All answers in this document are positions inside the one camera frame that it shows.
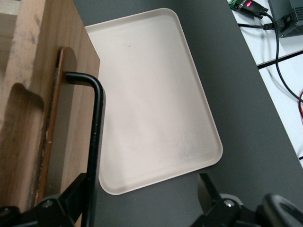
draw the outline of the tray rim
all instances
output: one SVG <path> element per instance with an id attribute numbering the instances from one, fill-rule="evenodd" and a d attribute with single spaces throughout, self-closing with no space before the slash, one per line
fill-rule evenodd
<path id="1" fill-rule="evenodd" d="M 174 175 L 171 175 L 170 177 L 166 177 L 165 179 L 159 179 L 159 180 L 153 181 L 153 182 L 151 182 L 149 184 L 144 184 L 144 185 L 141 185 L 141 186 L 133 187 L 131 189 L 128 189 L 128 190 L 125 190 L 125 191 L 122 191 L 122 192 L 114 192 L 114 191 L 111 191 L 110 189 L 108 189 L 108 187 L 103 184 L 103 181 L 101 180 L 101 176 L 100 176 L 100 173 L 99 173 L 98 174 L 98 178 L 99 178 L 99 182 L 100 182 L 100 185 L 101 185 L 102 189 L 105 192 L 107 192 L 107 193 L 109 193 L 111 195 L 120 195 L 120 194 L 124 194 L 124 193 L 127 193 L 127 192 L 131 192 L 131 191 L 134 191 L 134 190 L 137 190 L 137 189 L 140 189 L 140 188 L 143 188 L 143 187 L 155 184 L 155 183 L 163 182 L 163 181 L 166 181 L 168 179 L 172 179 L 172 178 L 177 177 L 177 176 L 181 176 L 181 175 L 184 175 L 184 174 L 188 174 L 188 173 L 194 172 L 194 171 L 199 170 L 199 169 L 203 169 L 203 168 L 212 166 L 212 165 L 216 164 L 221 159 L 221 157 L 223 155 L 223 145 L 222 145 L 222 142 L 221 142 L 221 139 L 220 139 L 220 135 L 219 135 L 217 127 L 215 125 L 214 117 L 212 115 L 210 106 L 208 104 L 208 101 L 207 101 L 207 98 L 206 98 L 206 95 L 205 95 L 205 92 L 204 92 L 204 89 L 203 89 L 203 86 L 202 86 L 201 79 L 200 79 L 199 74 L 197 72 L 194 59 L 193 59 L 193 57 L 191 55 L 191 52 L 190 52 L 190 49 L 189 49 L 189 46 L 188 46 L 188 43 L 187 43 L 184 31 L 183 31 L 183 28 L 182 28 L 182 25 L 180 23 L 180 20 L 178 18 L 178 15 L 176 14 L 176 12 L 174 12 L 173 10 L 171 10 L 169 8 L 159 8 L 159 9 L 154 9 L 154 10 L 150 10 L 150 11 L 146 11 L 146 12 L 142 12 L 142 13 L 138 13 L 138 14 L 129 15 L 129 16 L 126 16 L 126 17 L 121 17 L 121 18 L 113 19 L 113 20 L 110 20 L 110 21 L 105 21 L 105 22 L 89 25 L 89 26 L 86 26 L 85 28 L 86 28 L 86 30 L 87 30 L 87 32 L 89 34 L 90 32 L 93 32 L 96 28 L 98 28 L 98 26 L 103 26 L 103 25 L 110 26 L 110 24 L 115 24 L 115 23 L 117 23 L 119 21 L 124 21 L 122 24 L 131 23 L 132 21 L 137 21 L 137 18 L 138 17 L 140 18 L 144 14 L 147 15 L 146 18 L 152 18 L 152 17 L 155 17 L 155 16 L 167 15 L 167 14 L 170 14 L 171 16 L 174 17 L 174 19 L 175 19 L 175 21 L 177 23 L 177 26 L 178 26 L 178 31 L 182 34 L 181 38 L 183 39 L 184 44 L 186 46 L 186 52 L 189 53 L 188 57 L 189 57 L 189 60 L 190 60 L 190 64 L 192 64 L 192 66 L 193 66 L 192 68 L 194 69 L 195 74 L 198 76 L 199 85 L 200 85 L 200 87 L 202 89 L 202 92 L 203 92 L 203 95 L 204 95 L 204 99 L 206 101 L 206 106 L 205 107 L 206 107 L 206 109 L 207 109 L 207 111 L 209 113 L 210 122 L 211 122 L 211 124 L 213 126 L 214 134 L 216 136 L 215 140 L 218 141 L 218 144 L 217 144 L 218 145 L 218 151 L 216 151 L 217 156 L 214 156 L 213 158 L 207 160 L 207 162 L 209 164 L 206 165 L 206 166 L 204 166 L 204 167 L 198 166 L 196 168 L 192 168 L 190 171 L 186 171 L 186 172 L 183 172 L 181 174 L 174 174 Z"/>

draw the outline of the black metal handle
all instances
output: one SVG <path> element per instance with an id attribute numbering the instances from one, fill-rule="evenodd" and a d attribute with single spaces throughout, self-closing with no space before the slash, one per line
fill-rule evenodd
<path id="1" fill-rule="evenodd" d="M 89 158 L 87 165 L 87 184 L 88 184 L 88 197 L 86 202 L 86 209 L 82 213 L 82 227 L 94 226 L 95 216 L 95 202 L 96 202 L 96 190 L 95 184 L 98 180 L 97 171 L 100 166 L 100 150 L 102 141 L 102 127 L 105 109 L 105 92 L 101 83 L 97 78 L 78 72 L 67 72 L 66 80 L 70 84 L 85 85 L 93 87 L 95 92 L 94 111 L 90 133 L 89 143 Z"/>

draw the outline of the red cable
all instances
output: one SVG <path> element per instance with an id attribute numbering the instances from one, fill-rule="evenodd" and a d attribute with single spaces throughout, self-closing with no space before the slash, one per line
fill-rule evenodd
<path id="1" fill-rule="evenodd" d="M 303 90 L 301 91 L 299 97 L 302 98 L 302 95 L 303 95 Z M 298 101 L 299 111 L 300 111 L 301 117 L 303 118 L 303 105 L 302 104 L 303 104 L 303 102 Z"/>

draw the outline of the electronic device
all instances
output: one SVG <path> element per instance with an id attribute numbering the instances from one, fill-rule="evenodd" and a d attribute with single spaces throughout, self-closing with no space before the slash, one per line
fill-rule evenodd
<path id="1" fill-rule="evenodd" d="M 281 38 L 303 35 L 303 0 L 268 0 Z"/>

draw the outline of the wooden block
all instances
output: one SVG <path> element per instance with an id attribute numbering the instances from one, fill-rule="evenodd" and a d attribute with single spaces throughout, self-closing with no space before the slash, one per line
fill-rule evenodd
<path id="1" fill-rule="evenodd" d="M 98 76 L 100 60 L 72 0 L 21 1 L 0 82 L 0 207 L 39 202 L 45 137 L 59 50 L 71 47 L 77 72 Z M 75 86 L 62 177 L 63 191 L 86 172 L 93 90 Z"/>

